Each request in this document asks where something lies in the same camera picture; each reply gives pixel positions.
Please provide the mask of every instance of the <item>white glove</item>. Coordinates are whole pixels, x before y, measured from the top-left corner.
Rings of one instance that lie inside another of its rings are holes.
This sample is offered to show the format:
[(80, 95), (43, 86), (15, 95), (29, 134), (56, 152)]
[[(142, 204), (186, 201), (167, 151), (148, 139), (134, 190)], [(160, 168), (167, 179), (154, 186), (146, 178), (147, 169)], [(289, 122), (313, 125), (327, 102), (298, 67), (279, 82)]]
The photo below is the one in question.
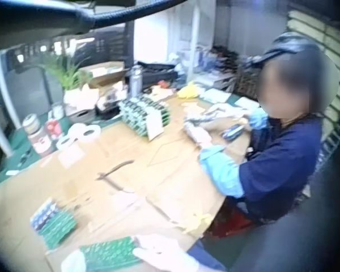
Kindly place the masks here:
[(217, 118), (242, 118), (245, 110), (243, 108), (233, 107), (227, 103), (215, 104), (211, 106), (205, 114), (216, 113)]
[(161, 235), (135, 236), (140, 247), (133, 254), (156, 267), (169, 272), (196, 272), (199, 262), (185, 253), (176, 240)]
[(78, 249), (69, 254), (61, 265), (62, 272), (86, 272), (86, 260)]
[(184, 122), (184, 130), (199, 145), (211, 142), (210, 134), (202, 127), (194, 126), (191, 122)]

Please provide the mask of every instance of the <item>light blue sleeve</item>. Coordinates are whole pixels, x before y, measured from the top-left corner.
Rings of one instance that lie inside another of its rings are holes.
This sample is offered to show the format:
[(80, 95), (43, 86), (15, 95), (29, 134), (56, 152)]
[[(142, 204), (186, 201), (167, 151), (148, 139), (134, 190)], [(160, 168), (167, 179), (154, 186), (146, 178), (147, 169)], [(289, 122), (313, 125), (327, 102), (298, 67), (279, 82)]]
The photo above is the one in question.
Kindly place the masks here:
[(249, 125), (253, 129), (263, 129), (267, 127), (268, 114), (262, 109), (257, 108), (249, 116)]
[(244, 191), (239, 180), (239, 166), (223, 153), (224, 148), (212, 146), (203, 149), (199, 156), (200, 164), (222, 194), (240, 198)]

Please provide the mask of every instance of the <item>black cap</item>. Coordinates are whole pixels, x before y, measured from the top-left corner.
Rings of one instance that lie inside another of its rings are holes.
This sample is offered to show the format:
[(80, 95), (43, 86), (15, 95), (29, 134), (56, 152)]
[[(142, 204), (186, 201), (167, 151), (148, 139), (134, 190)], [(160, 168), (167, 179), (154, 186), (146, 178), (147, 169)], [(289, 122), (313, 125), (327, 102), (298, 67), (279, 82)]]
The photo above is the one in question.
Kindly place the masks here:
[(252, 58), (249, 65), (254, 68), (262, 68), (263, 65), (273, 58), (283, 54), (296, 54), (305, 50), (317, 50), (317, 44), (301, 34), (285, 32), (278, 36), (271, 44), (271, 47), (259, 58)]

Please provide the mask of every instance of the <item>yellow cloth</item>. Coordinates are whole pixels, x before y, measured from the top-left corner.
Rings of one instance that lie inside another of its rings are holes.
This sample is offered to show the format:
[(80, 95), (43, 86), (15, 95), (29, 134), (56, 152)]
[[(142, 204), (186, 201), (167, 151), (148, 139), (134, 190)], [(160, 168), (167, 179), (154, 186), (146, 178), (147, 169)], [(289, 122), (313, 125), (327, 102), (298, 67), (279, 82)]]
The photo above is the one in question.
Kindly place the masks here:
[(185, 86), (179, 92), (177, 92), (177, 96), (182, 99), (195, 98), (198, 95), (199, 95), (198, 87), (194, 85), (193, 82), (189, 82), (187, 86)]

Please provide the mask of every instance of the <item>person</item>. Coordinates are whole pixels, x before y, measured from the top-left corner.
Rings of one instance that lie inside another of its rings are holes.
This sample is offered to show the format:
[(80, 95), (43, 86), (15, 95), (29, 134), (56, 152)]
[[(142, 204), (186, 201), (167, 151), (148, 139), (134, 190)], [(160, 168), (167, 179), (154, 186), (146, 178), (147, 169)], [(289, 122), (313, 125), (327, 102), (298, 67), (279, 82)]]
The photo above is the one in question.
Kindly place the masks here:
[[(297, 194), (315, 171), (321, 147), (322, 120), (318, 113), (326, 101), (323, 62), (318, 46), (289, 32), (280, 35), (266, 53), (252, 60), (262, 68), (258, 101), (252, 112), (227, 104), (208, 113), (218, 117), (245, 117), (252, 127), (252, 152), (237, 165), (213, 145), (208, 132), (189, 126), (189, 135), (201, 148), (199, 161), (225, 196), (243, 201), (245, 212), (259, 220), (277, 220), (291, 209)], [(188, 117), (187, 123), (201, 118)], [(134, 255), (163, 271), (217, 272), (225, 267), (200, 243), (185, 253), (176, 240), (160, 235), (138, 236)]]

